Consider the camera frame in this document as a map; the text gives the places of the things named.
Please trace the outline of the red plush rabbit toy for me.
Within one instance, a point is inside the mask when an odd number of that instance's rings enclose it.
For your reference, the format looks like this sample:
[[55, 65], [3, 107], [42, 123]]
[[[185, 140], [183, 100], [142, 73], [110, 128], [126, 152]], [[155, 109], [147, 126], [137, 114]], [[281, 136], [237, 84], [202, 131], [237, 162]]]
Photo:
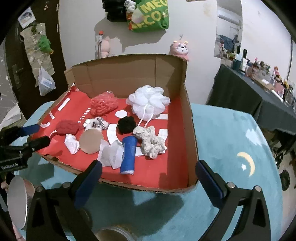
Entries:
[[59, 135], [76, 135], [83, 126], [73, 120], [61, 120], [56, 125], [56, 131]]

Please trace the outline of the blue cloth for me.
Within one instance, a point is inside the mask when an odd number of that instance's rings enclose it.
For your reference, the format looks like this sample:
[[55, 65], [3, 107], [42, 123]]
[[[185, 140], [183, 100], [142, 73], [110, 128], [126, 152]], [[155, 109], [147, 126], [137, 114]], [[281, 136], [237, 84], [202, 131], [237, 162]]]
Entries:
[[121, 174], [134, 173], [135, 153], [137, 148], [137, 138], [135, 136], [128, 136], [122, 139], [123, 156], [120, 167]]

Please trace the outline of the black fuzzy pompom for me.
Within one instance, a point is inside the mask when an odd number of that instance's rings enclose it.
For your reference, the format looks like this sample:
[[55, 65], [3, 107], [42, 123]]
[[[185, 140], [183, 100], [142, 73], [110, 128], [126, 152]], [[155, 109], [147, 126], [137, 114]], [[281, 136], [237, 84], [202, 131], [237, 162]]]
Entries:
[[128, 134], [133, 132], [137, 124], [133, 116], [126, 116], [119, 119], [117, 127], [121, 134]]

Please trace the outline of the silver jar lid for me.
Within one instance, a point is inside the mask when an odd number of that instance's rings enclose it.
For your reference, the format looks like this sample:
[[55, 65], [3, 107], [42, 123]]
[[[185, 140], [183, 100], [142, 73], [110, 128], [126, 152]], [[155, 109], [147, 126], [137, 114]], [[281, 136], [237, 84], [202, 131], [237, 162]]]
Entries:
[[34, 192], [34, 185], [30, 181], [20, 175], [12, 178], [7, 192], [8, 211], [12, 223], [21, 230], [26, 229]]

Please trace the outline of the round beige pad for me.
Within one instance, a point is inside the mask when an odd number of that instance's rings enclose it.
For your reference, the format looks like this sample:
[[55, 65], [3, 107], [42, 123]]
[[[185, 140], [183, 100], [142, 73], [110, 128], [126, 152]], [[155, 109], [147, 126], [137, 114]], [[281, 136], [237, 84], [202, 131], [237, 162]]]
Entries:
[[94, 154], [100, 150], [100, 143], [104, 140], [100, 130], [90, 128], [82, 133], [79, 138], [80, 149], [86, 154]]

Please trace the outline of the clear plastic bag on door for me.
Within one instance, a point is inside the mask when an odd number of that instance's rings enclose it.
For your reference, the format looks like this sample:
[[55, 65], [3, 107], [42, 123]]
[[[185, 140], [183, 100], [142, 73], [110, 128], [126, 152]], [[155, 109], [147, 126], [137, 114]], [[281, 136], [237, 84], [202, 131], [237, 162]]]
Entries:
[[42, 66], [39, 68], [38, 83], [40, 96], [45, 96], [56, 88], [53, 78]]

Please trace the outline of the red mesh bath sponge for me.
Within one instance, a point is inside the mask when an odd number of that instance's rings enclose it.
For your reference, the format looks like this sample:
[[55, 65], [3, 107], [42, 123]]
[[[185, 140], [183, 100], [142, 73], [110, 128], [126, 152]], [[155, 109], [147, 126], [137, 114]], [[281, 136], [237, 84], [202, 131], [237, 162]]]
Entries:
[[90, 101], [92, 116], [103, 116], [118, 108], [119, 100], [111, 91], [93, 97]]

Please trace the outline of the teal fleece blanket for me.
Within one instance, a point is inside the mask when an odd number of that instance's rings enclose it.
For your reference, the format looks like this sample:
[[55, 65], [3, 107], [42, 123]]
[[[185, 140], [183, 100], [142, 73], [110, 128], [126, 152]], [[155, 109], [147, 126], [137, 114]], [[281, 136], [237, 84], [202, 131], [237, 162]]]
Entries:
[[[279, 240], [282, 188], [270, 148], [247, 113], [192, 104], [199, 158], [239, 188], [258, 185], [266, 200], [271, 239]], [[86, 206], [93, 231], [127, 226], [141, 240], [198, 240], [217, 214], [201, 185], [181, 194], [98, 184]]]

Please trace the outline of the green plush on door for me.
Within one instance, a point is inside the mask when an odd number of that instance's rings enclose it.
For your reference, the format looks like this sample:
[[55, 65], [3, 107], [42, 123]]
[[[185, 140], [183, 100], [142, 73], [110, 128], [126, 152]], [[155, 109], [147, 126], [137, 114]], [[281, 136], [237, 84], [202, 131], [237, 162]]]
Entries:
[[54, 50], [51, 49], [51, 42], [49, 41], [46, 35], [42, 35], [40, 37], [39, 48], [43, 53], [52, 54], [54, 52]]

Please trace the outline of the cardboard box with red lining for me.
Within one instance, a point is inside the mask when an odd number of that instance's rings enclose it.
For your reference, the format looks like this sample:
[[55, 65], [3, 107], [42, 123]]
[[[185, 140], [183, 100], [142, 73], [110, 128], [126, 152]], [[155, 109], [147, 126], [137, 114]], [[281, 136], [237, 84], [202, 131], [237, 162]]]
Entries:
[[[79, 150], [71, 154], [65, 137], [56, 133], [58, 123], [76, 122], [80, 129], [75, 137], [85, 138], [85, 147], [101, 140], [121, 143], [125, 134], [119, 131], [118, 121], [126, 111], [142, 130], [154, 131], [162, 138], [166, 149], [153, 159], [150, 145], [138, 140], [130, 162], [132, 172], [122, 174], [119, 169], [104, 167], [99, 181], [131, 190], [187, 192], [198, 180], [198, 150], [185, 86], [186, 70], [184, 59], [164, 54], [119, 55], [74, 65], [65, 72], [68, 90], [40, 117], [40, 130], [30, 139], [48, 136], [50, 145], [41, 149], [40, 155], [64, 170], [80, 174], [98, 153]], [[85, 133], [86, 120], [95, 110], [91, 99], [103, 93], [116, 97], [117, 108], [103, 115], [108, 127], [100, 135]]]

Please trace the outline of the white mesh bath pouf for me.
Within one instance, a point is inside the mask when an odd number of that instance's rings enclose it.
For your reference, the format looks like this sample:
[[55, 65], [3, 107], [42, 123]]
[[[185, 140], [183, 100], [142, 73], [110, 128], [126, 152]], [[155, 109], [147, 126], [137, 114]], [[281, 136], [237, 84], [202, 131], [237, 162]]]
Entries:
[[126, 100], [126, 104], [132, 107], [133, 114], [140, 119], [138, 125], [146, 121], [145, 128], [151, 120], [158, 118], [170, 103], [170, 98], [164, 96], [164, 90], [161, 87], [150, 85], [138, 88]]

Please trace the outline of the dark cloth side table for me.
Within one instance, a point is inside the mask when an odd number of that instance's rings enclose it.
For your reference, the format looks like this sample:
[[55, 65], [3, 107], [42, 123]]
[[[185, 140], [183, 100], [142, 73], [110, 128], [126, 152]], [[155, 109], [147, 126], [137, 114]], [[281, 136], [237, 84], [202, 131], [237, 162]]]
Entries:
[[222, 64], [214, 77], [207, 104], [251, 114], [261, 128], [296, 132], [295, 113], [272, 92]]

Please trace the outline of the pink cat plush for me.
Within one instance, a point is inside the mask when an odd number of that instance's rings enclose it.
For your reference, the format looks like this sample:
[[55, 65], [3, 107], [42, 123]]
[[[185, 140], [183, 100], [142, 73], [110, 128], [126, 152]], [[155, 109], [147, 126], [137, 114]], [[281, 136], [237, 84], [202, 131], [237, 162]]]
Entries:
[[170, 45], [170, 51], [169, 54], [173, 56], [177, 56], [179, 58], [182, 58], [186, 61], [189, 61], [188, 57], [188, 42], [182, 40], [183, 35], [180, 35], [179, 40], [174, 40], [173, 43]]

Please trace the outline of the green tote bag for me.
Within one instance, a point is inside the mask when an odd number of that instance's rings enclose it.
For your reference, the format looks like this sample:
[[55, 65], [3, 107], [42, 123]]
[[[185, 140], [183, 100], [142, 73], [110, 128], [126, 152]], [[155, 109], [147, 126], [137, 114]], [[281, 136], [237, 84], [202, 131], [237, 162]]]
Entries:
[[132, 32], [162, 31], [169, 28], [168, 2], [125, 1], [128, 29]]

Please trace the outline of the pink plush on wall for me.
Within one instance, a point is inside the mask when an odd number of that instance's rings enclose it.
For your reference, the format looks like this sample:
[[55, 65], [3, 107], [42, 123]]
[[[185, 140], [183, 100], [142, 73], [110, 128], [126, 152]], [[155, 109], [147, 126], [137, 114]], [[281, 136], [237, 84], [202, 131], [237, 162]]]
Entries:
[[110, 38], [99, 37], [97, 41], [97, 59], [107, 58], [110, 53]]

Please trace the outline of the black bag on wall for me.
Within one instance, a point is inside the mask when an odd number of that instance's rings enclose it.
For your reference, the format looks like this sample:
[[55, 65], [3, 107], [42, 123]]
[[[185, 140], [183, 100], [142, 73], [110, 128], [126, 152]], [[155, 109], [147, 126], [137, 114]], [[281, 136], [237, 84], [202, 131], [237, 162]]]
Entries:
[[125, 0], [102, 0], [102, 7], [110, 22], [127, 22]]

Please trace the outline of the wall mirror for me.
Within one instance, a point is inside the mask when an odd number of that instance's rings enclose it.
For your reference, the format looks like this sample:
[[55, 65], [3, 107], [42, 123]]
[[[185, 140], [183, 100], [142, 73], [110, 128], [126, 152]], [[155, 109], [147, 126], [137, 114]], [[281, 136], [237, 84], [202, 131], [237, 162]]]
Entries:
[[240, 0], [217, 1], [217, 27], [214, 56], [225, 59], [239, 53], [242, 40], [242, 5]]

